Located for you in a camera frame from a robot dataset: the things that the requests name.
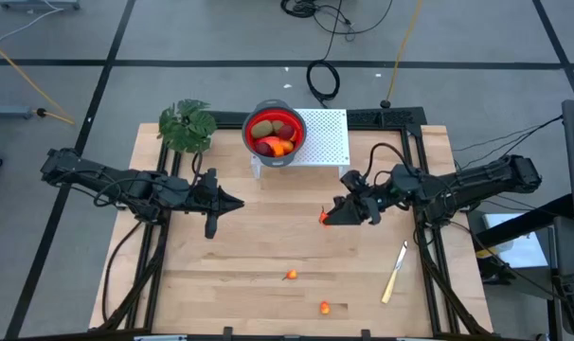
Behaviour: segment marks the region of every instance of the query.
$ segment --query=orange object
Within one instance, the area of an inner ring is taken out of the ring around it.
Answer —
[[[329,303],[327,303],[327,301],[322,301],[321,302],[321,313],[322,314],[329,314],[332,311],[332,309],[329,307]]]
[[[291,153],[294,150],[294,144],[288,140],[280,140],[278,142],[283,147],[285,153]]]
[[[272,148],[272,151],[275,153],[275,157],[281,157],[285,155],[285,150],[283,149],[283,146],[280,145],[280,143],[275,143],[274,145],[270,146],[270,148]]]
[[[285,279],[297,279],[297,271],[294,269],[289,270],[283,280]]]
[[[323,210],[321,211],[321,215],[318,217],[318,222],[324,224],[323,222],[325,221],[325,219],[327,219],[327,217],[329,217],[329,214],[325,213],[325,208],[323,208]]]

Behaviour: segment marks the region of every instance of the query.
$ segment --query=gray floor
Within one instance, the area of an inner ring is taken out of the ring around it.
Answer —
[[[82,10],[51,15],[1,46],[14,58],[104,59],[125,0],[81,0]],[[544,0],[547,14],[574,62],[574,0]],[[385,0],[345,1],[344,12],[363,28],[383,13]],[[336,37],[331,60],[393,61],[414,1],[394,0],[387,19],[352,43]],[[0,10],[0,35],[35,14]],[[325,18],[326,26],[332,24]],[[137,0],[118,58],[124,60],[310,60],[322,57],[329,35],[312,19],[282,13],[278,0]],[[426,1],[404,59],[424,62],[557,63],[530,0]],[[82,123],[101,67],[25,67],[46,92]],[[386,95],[391,69],[339,69],[335,108],[373,108]],[[213,109],[248,111],[263,99],[281,98],[314,108],[305,68],[115,67],[89,136],[86,157],[128,166],[141,122],[157,120],[172,101],[201,99]],[[325,70],[314,71],[319,90],[331,90]],[[401,69],[394,106],[424,107],[429,123],[444,124],[454,148],[505,135],[560,114],[572,98],[560,70]],[[10,68],[0,66],[0,104],[49,107]],[[0,119],[0,338],[22,290],[56,190],[40,181],[49,148],[72,147],[80,124],[46,119]],[[466,163],[492,146],[456,153]],[[533,159],[544,183],[516,198],[541,205],[570,191],[563,128],[553,124],[515,150]],[[502,208],[484,205],[491,212]],[[70,195],[21,336],[79,332],[87,328],[110,240],[115,212]],[[504,288],[486,288],[494,328],[530,338],[547,331],[543,300]]]

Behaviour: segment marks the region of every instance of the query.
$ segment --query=white pegboard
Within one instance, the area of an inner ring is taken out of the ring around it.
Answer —
[[[307,134],[304,145],[297,151],[294,161],[289,166],[349,166],[350,146],[346,110],[296,109],[296,111],[306,122]],[[258,167],[261,166],[261,161],[252,156],[251,164]]]

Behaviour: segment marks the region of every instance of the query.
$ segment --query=wooden tabletop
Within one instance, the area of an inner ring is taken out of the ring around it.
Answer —
[[[422,131],[430,171],[454,171],[445,127],[424,126]],[[130,168],[155,169],[160,150],[156,135],[156,124],[140,125]],[[364,171],[371,146],[380,141],[402,149],[399,133],[350,132],[351,167]],[[410,143],[415,151],[413,139]],[[180,167],[180,177],[188,180],[191,157],[185,155]],[[398,162],[388,149],[378,149],[371,174]],[[171,215],[153,332],[220,334],[230,326],[235,334],[357,336],[370,329],[373,336],[432,336],[411,211],[390,208],[374,226],[323,227],[317,221],[321,207],[330,209],[333,196],[347,193],[337,168],[264,168],[256,180],[240,131],[213,135],[203,170],[211,167],[217,168],[223,189],[244,200],[245,207],[219,219],[213,240],[204,237],[205,217]],[[466,224],[463,216],[454,220]],[[130,212],[117,214],[109,255],[134,224]],[[108,314],[133,284],[142,233],[143,227],[117,254]],[[441,233],[454,291],[479,324],[491,330],[470,236],[454,225]],[[405,240],[409,248],[392,298],[382,304]],[[298,279],[281,280],[289,269],[298,271]],[[92,327],[102,322],[101,284]],[[139,325],[148,300],[148,289],[144,292]],[[444,300],[438,288],[436,292],[442,329],[447,331]],[[321,301],[330,303],[330,314],[319,312]]]

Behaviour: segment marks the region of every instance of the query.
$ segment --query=green leaf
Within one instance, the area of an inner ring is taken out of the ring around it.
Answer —
[[[208,150],[209,147],[211,147],[211,138],[206,137],[203,139],[203,142],[201,143],[201,152]]]
[[[212,115],[205,112],[209,104],[183,99],[163,110],[159,117],[159,135],[164,143],[179,153],[197,153],[209,149],[209,136],[217,129]]]
[[[189,117],[194,113],[205,110],[208,103],[195,99],[183,99],[177,102],[177,113],[181,117]]]
[[[206,112],[197,112],[190,116],[190,124],[188,126],[194,133],[207,137],[218,129],[215,123],[215,118]]]

